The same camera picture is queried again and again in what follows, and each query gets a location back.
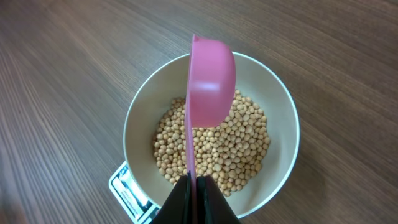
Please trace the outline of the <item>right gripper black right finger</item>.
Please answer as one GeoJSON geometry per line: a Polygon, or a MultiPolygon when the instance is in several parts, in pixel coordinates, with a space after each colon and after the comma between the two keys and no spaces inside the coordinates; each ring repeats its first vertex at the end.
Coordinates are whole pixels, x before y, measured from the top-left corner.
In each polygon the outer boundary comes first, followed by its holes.
{"type": "Polygon", "coordinates": [[[240,224],[212,177],[197,178],[197,223],[240,224]]]}

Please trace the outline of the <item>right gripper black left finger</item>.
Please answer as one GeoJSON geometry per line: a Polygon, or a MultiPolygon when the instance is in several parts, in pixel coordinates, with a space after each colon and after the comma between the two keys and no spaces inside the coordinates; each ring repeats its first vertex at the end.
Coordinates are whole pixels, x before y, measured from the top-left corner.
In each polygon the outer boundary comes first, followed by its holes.
{"type": "Polygon", "coordinates": [[[191,224],[192,190],[191,175],[179,178],[164,205],[150,224],[191,224]]]}

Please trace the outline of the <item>pink plastic measuring scoop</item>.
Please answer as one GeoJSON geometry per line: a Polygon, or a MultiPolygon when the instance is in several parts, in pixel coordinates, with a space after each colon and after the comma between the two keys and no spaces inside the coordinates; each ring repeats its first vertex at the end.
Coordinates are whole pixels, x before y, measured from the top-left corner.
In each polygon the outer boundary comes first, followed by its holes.
{"type": "Polygon", "coordinates": [[[193,35],[185,101],[187,174],[190,177],[192,223],[197,222],[196,171],[193,128],[219,125],[227,116],[234,95],[236,68],[229,47],[193,35]]]}

